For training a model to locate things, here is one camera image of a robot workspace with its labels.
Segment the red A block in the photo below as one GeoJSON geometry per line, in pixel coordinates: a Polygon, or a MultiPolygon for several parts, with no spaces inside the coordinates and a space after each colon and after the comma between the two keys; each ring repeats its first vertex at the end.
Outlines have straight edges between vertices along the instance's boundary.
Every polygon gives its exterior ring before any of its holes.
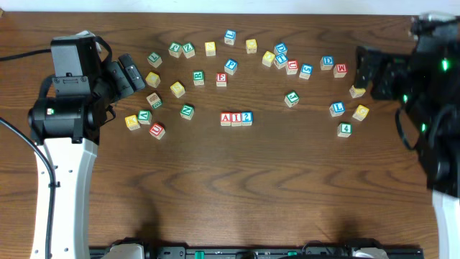
{"type": "Polygon", "coordinates": [[[231,112],[222,112],[220,115],[221,126],[231,126],[231,112]]]}

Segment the blue 2 block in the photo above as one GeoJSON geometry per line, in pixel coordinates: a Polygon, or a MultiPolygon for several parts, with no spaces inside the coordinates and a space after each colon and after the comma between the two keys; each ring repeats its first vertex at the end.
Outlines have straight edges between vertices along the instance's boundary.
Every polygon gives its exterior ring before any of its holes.
{"type": "Polygon", "coordinates": [[[242,112],[241,113],[241,124],[243,126],[251,126],[253,123],[253,113],[252,112],[242,112]]]}

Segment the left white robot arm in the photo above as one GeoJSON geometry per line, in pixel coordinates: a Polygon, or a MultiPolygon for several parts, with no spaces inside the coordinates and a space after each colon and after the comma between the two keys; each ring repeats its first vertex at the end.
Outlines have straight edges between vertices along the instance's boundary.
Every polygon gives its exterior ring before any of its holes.
{"type": "Polygon", "coordinates": [[[31,258],[89,258],[91,176],[101,128],[113,104],[145,88],[131,55],[113,60],[89,31],[50,43],[54,74],[43,80],[28,123],[37,159],[37,208],[31,258]]]}

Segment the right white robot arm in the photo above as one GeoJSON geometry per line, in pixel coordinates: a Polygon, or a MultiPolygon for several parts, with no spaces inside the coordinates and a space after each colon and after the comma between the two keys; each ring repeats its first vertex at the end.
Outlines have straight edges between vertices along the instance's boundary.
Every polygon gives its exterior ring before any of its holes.
{"type": "Polygon", "coordinates": [[[459,257],[459,18],[424,13],[409,34],[410,54],[356,48],[355,88],[370,87],[374,100],[396,100],[419,135],[414,145],[400,123],[405,147],[418,154],[438,225],[440,258],[459,257]]]}

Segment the red I block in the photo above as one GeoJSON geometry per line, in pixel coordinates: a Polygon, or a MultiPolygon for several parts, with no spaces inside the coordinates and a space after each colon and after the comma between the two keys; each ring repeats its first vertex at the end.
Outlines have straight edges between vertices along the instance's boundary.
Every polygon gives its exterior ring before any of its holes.
{"type": "Polygon", "coordinates": [[[232,127],[242,126],[242,113],[241,112],[231,113],[231,126],[232,127]]]}

